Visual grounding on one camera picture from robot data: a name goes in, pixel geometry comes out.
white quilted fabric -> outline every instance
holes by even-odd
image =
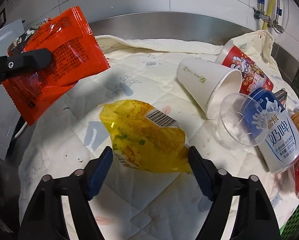
[[[256,174],[267,194],[281,227],[299,200],[283,175],[271,175],[258,148],[228,151],[214,138],[215,121],[204,112],[176,79],[181,60],[194,54],[215,61],[222,46],[178,40],[122,40],[96,37],[111,68],[80,80],[38,120],[32,140],[19,167],[21,195],[20,221],[29,200],[44,174],[68,176],[99,157],[110,138],[99,119],[102,104],[121,99],[137,99],[165,112],[185,130],[189,145],[203,158],[233,176]],[[285,83],[270,56],[273,37],[266,31],[248,33],[233,39],[274,83],[273,92],[284,87],[287,106],[299,101]],[[63,198],[64,214],[71,240],[77,239],[68,200]],[[238,199],[233,198],[222,239],[229,239],[235,221]],[[105,239],[184,240],[195,239],[211,207],[191,174],[155,174],[137,171],[114,160],[104,185],[90,206]]]

green plastic basket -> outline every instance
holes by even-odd
[[[282,240],[290,239],[293,234],[296,232],[297,228],[299,227],[299,205],[286,222],[286,224],[281,228],[281,238]]]

white paper cup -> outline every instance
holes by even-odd
[[[177,78],[208,119],[217,118],[222,100],[229,94],[238,93],[242,85],[242,73],[238,69],[195,57],[180,62]]]

yellow plastic wrapper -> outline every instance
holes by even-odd
[[[120,100],[105,105],[99,118],[124,166],[157,173],[187,172],[185,132],[178,123],[148,103]]]

orange package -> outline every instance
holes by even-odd
[[[22,35],[22,39],[12,45],[21,47],[23,52],[47,48],[52,52],[51,64],[38,72],[22,74],[3,82],[29,125],[34,124],[78,80],[110,67],[79,7],[68,9],[33,31],[33,35],[29,31],[24,34],[26,39],[30,37],[26,42],[23,42],[26,39]]]

